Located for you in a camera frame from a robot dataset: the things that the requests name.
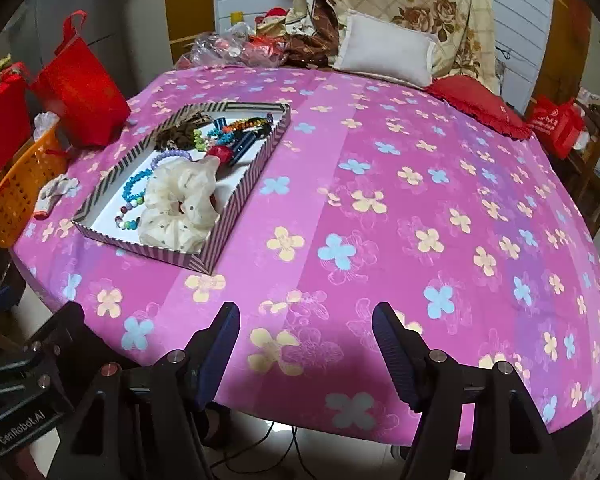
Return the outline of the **cream white scrunchie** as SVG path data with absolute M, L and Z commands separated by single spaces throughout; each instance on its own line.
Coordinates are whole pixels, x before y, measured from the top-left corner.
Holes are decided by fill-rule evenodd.
M 146 188 L 140 244 L 198 252 L 220 216 L 211 200 L 219 166 L 215 156 L 196 162 L 180 157 L 159 166 Z

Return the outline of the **red bow hair clip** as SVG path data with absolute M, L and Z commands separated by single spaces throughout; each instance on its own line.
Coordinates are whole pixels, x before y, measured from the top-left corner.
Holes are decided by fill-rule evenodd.
M 233 151 L 226 145 L 213 145 L 207 151 L 208 156 L 215 156 L 221 165 L 228 165 L 233 159 Z

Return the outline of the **blue striped wrist watch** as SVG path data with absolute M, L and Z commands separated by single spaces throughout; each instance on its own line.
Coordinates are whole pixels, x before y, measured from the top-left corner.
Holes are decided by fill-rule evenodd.
M 221 134 L 214 140 L 213 145 L 228 146 L 228 142 L 230 142 L 230 125 L 231 124 L 222 128 Z M 242 155 L 245 154 L 245 152 L 248 150 L 248 148 L 250 148 L 250 146 L 254 142 L 256 142 L 256 140 L 257 140 L 257 138 L 255 136 L 253 136 L 252 134 L 248 134 L 248 136 L 246 136 L 245 139 L 242 140 L 242 143 L 239 144 L 238 147 L 235 148 L 234 150 L 232 150 L 228 146 L 233 151 L 234 156 L 233 156 L 233 159 L 230 161 L 230 163 L 226 166 L 227 167 L 235 166 L 237 164 L 238 160 L 242 157 Z

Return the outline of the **black scrunchie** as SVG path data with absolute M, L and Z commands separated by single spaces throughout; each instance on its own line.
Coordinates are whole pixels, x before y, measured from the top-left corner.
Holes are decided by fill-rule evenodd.
M 253 117 L 234 122 L 230 125 L 230 142 L 228 142 L 228 146 L 234 150 L 248 134 L 252 134 L 257 139 L 264 138 L 271 132 L 273 120 L 272 114 L 266 114 L 263 117 Z

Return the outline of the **orange plastic basket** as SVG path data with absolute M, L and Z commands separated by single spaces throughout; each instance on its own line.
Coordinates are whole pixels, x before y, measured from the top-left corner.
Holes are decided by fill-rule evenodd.
M 29 222 L 38 193 L 67 170 L 69 155 L 51 126 L 28 141 L 7 171 L 0 173 L 0 247 L 11 248 Z

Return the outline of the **striped white tray box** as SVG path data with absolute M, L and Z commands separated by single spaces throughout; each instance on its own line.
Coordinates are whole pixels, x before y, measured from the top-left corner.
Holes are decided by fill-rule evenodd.
M 92 240 L 209 274 L 290 118 L 280 103 L 186 104 L 123 156 L 72 222 Z

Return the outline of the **wooden chair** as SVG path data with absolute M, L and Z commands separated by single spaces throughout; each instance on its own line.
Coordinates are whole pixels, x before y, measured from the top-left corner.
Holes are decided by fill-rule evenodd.
M 576 174 L 569 181 L 569 194 L 584 218 L 588 232 L 595 236 L 600 229 L 600 174 L 596 166 L 600 161 L 600 115 L 585 107 L 585 116 L 596 127 L 596 139 L 591 141 L 592 148 L 588 157 L 572 153 L 568 157 Z

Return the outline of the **pink floral bed sheet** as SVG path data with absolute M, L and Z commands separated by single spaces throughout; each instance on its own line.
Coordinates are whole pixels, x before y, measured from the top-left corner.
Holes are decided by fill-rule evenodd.
M 180 107 L 221 100 L 286 104 L 291 122 L 210 275 L 76 229 L 137 142 Z M 82 304 L 116 350 L 155 362 L 231 301 L 242 322 L 221 404 L 407 444 L 417 416 L 372 332 L 385 301 L 458 362 L 512 364 L 550 429 L 600 402 L 600 256 L 538 142 L 422 92 L 318 70 L 174 70 L 130 107 L 132 126 L 76 161 L 79 187 L 14 248 L 46 304 Z

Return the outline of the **red tote bag left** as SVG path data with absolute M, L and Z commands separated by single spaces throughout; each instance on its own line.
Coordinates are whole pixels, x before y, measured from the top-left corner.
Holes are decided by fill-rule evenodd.
M 31 91 L 59 117 L 75 148 L 106 148 L 131 114 L 117 84 L 81 36 L 87 13 L 76 10 L 62 24 L 62 41 Z

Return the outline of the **red gift bag right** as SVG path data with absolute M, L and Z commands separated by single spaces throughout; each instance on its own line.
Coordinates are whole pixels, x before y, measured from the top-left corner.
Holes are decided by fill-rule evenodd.
M 575 99 L 555 104 L 546 96 L 538 96 L 528 125 L 542 147 L 559 159 L 565 159 L 576 144 L 585 123 Z

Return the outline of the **red cushion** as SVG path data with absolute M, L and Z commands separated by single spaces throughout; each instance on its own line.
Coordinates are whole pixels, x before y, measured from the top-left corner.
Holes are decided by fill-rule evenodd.
M 475 78 L 467 75 L 436 78 L 425 91 L 502 136 L 517 141 L 528 141 L 532 136 L 524 120 Z

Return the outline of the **white small pillow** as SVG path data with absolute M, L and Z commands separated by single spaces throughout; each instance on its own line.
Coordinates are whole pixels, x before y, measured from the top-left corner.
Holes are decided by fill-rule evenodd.
M 411 30 L 349 10 L 335 70 L 426 88 L 432 83 L 436 42 Z

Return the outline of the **clear plastic bag pile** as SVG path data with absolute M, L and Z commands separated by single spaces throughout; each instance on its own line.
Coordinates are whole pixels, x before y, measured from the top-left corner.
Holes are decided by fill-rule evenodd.
M 284 38 L 259 36 L 245 22 L 225 32 L 205 32 L 188 47 L 184 58 L 193 66 L 246 66 L 275 68 L 287 59 Z

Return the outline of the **floral beige quilt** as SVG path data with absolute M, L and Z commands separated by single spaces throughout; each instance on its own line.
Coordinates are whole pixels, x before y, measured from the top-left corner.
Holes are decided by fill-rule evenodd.
M 350 11 L 431 35 L 434 76 L 467 75 L 500 92 L 492 0 L 294 0 L 285 20 L 288 62 L 335 62 Z

